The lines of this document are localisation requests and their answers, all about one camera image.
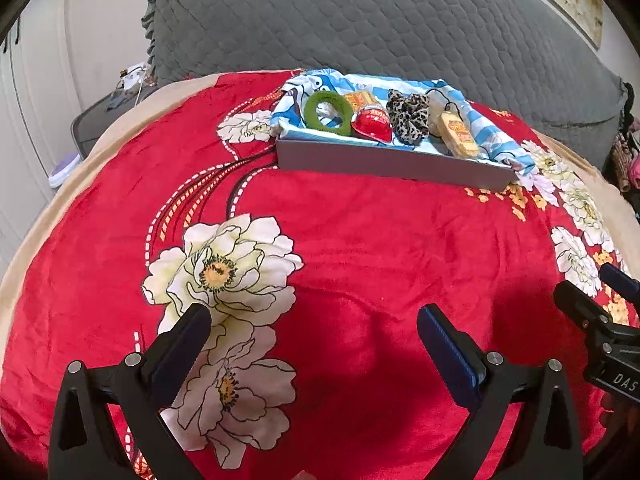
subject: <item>green round object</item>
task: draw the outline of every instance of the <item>green round object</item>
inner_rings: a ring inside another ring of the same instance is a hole
[[[338,112],[338,115],[342,119],[342,124],[331,128],[330,126],[324,126],[318,119],[318,113],[316,108],[320,103],[329,103]],[[322,91],[311,94],[309,99],[306,100],[304,119],[307,128],[312,130],[320,130],[321,132],[329,132],[331,134],[338,134],[345,137],[351,135],[351,118],[353,117],[353,108],[340,94],[336,92]]]

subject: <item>leopard print fabric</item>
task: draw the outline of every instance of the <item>leopard print fabric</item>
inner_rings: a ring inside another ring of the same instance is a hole
[[[404,97],[398,90],[389,90],[386,111],[396,137],[403,144],[417,146],[429,135],[429,101],[426,95]]]

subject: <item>wardrobe handle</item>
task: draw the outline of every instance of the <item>wardrobe handle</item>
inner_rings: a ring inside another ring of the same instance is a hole
[[[15,43],[18,44],[20,41],[20,14],[18,15],[18,22],[15,25]]]

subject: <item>ruffled edge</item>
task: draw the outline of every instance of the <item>ruffled edge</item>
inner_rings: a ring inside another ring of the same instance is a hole
[[[145,38],[149,40],[149,47],[146,53],[149,54],[147,63],[150,66],[150,74],[156,74],[156,55],[154,53],[154,47],[156,46],[156,39],[154,38],[154,17],[156,15],[156,0],[147,0],[145,15],[142,17],[142,27],[145,29]]]

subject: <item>beige blanket edge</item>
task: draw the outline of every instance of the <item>beige blanket edge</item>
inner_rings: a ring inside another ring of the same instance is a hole
[[[129,140],[136,137],[148,124],[178,107],[189,97],[215,85],[219,74],[181,81],[159,89],[136,108],[130,110],[100,137],[91,154],[67,179],[52,202],[47,206],[29,231],[0,284],[0,378],[15,305],[22,291],[27,269],[38,250],[63,217],[73,200],[89,187],[99,171]],[[562,156],[580,179],[588,186],[596,206],[604,216],[607,229],[615,246],[620,250],[633,276],[640,275],[640,246],[632,240],[640,239],[640,225],[631,206],[618,190],[608,184],[600,172],[560,142],[536,132],[541,141]]]

